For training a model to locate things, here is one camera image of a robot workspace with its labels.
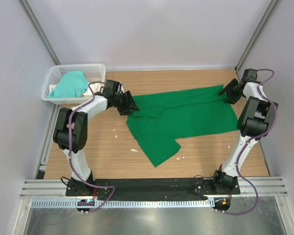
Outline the green t shirt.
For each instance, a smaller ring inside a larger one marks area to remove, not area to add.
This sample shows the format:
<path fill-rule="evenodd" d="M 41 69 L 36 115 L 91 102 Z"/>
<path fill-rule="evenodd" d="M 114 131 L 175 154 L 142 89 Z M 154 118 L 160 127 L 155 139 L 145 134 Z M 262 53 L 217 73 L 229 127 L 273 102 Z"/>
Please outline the green t shirt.
<path fill-rule="evenodd" d="M 126 124 L 154 167 L 181 148 L 177 139 L 232 132 L 238 118 L 222 85 L 134 96 L 139 111 Z"/>

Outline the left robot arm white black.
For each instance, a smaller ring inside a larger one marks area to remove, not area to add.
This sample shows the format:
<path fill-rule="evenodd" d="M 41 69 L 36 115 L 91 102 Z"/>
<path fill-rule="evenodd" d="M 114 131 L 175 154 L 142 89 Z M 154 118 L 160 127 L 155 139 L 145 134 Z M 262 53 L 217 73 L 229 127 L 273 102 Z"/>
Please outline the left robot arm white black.
<path fill-rule="evenodd" d="M 61 108 L 58 113 L 53 141 L 66 155 L 71 178 L 66 183 L 67 196 L 90 196 L 95 186 L 93 174 L 90 170 L 85 146 L 88 139 L 88 122 L 97 114 L 115 107 L 121 116 L 139 111 L 131 92 L 125 91 L 120 82 L 107 80 L 102 83 L 99 91 L 91 91 L 91 98 L 73 108 Z"/>

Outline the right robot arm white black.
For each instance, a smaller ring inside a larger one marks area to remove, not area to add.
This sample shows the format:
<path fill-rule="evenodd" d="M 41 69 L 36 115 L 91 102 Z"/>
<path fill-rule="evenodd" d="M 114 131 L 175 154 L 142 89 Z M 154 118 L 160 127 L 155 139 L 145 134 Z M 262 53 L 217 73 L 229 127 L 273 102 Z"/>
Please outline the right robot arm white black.
<path fill-rule="evenodd" d="M 263 85 L 272 79 L 271 69 L 246 69 L 240 80 L 232 79 L 219 93 L 226 95 L 226 103 L 236 104 L 241 97 L 246 104 L 237 122 L 236 145 L 228 159 L 215 171 L 211 188 L 216 194 L 230 194 L 238 187 L 240 169 L 255 144 L 265 137 L 277 121 L 278 103 L 270 100 Z"/>

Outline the white t shirt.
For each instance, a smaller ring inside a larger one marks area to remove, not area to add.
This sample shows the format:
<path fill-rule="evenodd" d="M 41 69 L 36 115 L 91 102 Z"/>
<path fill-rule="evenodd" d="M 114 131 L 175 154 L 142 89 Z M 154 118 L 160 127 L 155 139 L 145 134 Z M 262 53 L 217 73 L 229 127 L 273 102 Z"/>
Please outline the white t shirt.
<path fill-rule="evenodd" d="M 100 91 L 101 86 L 101 83 L 74 85 L 73 87 L 66 84 L 50 85 L 48 98 L 80 98 L 92 96 L 94 93 Z"/>

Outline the white plastic basket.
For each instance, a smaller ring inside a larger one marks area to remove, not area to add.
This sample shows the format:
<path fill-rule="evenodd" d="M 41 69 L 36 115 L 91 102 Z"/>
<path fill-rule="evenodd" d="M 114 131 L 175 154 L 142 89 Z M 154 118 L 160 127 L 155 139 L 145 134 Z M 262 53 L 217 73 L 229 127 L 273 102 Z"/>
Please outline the white plastic basket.
<path fill-rule="evenodd" d="M 41 99 L 56 105 L 81 104 L 100 91 L 105 75 L 104 64 L 53 66 L 45 77 Z"/>

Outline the teal t shirt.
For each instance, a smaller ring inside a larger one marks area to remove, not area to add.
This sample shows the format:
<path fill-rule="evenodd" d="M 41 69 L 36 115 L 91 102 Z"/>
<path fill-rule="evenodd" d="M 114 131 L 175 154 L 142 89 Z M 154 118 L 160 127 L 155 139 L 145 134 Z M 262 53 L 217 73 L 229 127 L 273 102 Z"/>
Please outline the teal t shirt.
<path fill-rule="evenodd" d="M 66 84 L 73 87 L 74 85 L 87 85 L 89 83 L 84 76 L 84 73 L 82 71 L 76 70 L 64 74 L 58 84 Z"/>

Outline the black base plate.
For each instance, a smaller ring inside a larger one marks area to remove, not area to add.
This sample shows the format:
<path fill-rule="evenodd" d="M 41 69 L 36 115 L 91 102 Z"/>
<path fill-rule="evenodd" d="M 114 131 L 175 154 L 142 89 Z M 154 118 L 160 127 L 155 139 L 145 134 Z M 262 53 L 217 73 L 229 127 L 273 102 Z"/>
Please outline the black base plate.
<path fill-rule="evenodd" d="M 240 188 L 235 185 L 232 190 L 213 185 L 213 180 L 206 178 L 160 178 L 160 179 L 96 179 L 92 182 L 94 189 L 77 180 L 71 179 L 67 184 L 66 196 L 93 196 L 106 200 L 112 189 L 115 192 L 111 201 L 196 201 L 206 200 L 208 195 L 239 195 Z"/>

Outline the aluminium frame rail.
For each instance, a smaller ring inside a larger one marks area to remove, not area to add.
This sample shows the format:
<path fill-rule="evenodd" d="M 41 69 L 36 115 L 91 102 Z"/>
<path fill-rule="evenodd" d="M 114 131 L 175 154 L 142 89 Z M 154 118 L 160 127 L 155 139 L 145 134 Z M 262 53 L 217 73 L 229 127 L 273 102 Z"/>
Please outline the aluminium frame rail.
<path fill-rule="evenodd" d="M 187 201 L 201 197 L 286 196 L 287 190 L 280 177 L 239 178 L 232 190 L 217 189 L 208 178 L 163 179 L 95 179 L 97 196 L 105 199 L 111 193 L 115 201 Z M 71 184 L 60 180 L 26 180 L 21 199 L 83 197 Z"/>

